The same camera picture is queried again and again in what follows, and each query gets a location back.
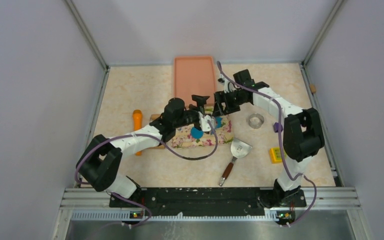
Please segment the metal scraper wooden handle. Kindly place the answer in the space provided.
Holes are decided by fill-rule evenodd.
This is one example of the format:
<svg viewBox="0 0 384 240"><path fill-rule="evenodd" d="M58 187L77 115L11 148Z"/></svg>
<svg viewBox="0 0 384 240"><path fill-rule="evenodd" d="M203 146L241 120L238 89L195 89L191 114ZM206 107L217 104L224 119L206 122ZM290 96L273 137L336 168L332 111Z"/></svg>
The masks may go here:
<svg viewBox="0 0 384 240"><path fill-rule="evenodd" d="M226 166L223 174L220 177L220 180L218 183L218 185L220 187L222 187L225 184L227 178L229 177L229 175L231 174L231 172L233 170L235 162L238 159L245 158L250 153L252 148L253 147L250 144L248 144L248 143L246 143L246 142L244 142L244 141L242 141L236 137L233 138L233 140L231 142L231 146L230 146L232 158L231 158L230 162L228 163L228 165Z"/></svg>

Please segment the wooden double-ended roller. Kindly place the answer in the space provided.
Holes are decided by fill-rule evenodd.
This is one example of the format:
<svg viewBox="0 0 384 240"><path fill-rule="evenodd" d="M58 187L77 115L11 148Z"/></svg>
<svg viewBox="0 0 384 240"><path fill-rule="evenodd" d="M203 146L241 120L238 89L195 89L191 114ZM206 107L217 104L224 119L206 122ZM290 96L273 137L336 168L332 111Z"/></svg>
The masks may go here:
<svg viewBox="0 0 384 240"><path fill-rule="evenodd" d="M152 121L156 120L158 117L160 117L160 114L151 114L150 118L149 118L149 122L151 123ZM159 145L159 146L151 147L150 149L163 150L163 149L165 149L165 146Z"/></svg>

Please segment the blue dough piece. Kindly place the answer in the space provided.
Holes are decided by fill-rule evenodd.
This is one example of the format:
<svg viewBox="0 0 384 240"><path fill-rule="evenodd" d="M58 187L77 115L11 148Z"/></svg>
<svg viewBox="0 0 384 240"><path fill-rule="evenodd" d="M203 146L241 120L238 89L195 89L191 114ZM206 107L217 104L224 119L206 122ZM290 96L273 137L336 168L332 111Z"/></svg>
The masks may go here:
<svg viewBox="0 0 384 240"><path fill-rule="evenodd" d="M201 131L201 130L198 130L197 128L195 127L192 127L191 130L190 130L190 136L194 139L201 139L204 135L204 132Z"/></svg>

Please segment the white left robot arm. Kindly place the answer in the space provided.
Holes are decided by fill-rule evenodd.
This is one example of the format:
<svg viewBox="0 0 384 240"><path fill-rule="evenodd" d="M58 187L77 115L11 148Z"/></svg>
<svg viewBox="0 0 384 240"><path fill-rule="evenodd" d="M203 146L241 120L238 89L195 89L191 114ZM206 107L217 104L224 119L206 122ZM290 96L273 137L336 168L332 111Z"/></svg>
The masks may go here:
<svg viewBox="0 0 384 240"><path fill-rule="evenodd" d="M111 192L121 196L127 206L136 206L141 198L139 185L119 173L123 158L166 144L181 127L194 124L204 132L214 130L214 118L205 113L209 97L192 95L191 98L196 105L188 107L180 98L170 99L158 118L131 133L113 138L95 136L76 164L75 180L79 183L83 178L96 192Z"/></svg>

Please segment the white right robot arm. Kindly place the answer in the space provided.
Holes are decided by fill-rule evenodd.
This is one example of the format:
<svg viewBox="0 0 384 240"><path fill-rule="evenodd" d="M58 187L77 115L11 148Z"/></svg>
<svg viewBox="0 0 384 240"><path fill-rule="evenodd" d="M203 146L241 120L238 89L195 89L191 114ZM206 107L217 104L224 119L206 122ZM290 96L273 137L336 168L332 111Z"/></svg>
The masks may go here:
<svg viewBox="0 0 384 240"><path fill-rule="evenodd" d="M236 113L241 105L250 103L277 118L281 125L277 137L284 170L274 182L273 200L279 206L287 206L301 187L308 163L325 146L319 112L290 103L267 83L255 82L247 69L235 73L233 78L224 72L220 75L224 89L214 93L213 116Z"/></svg>

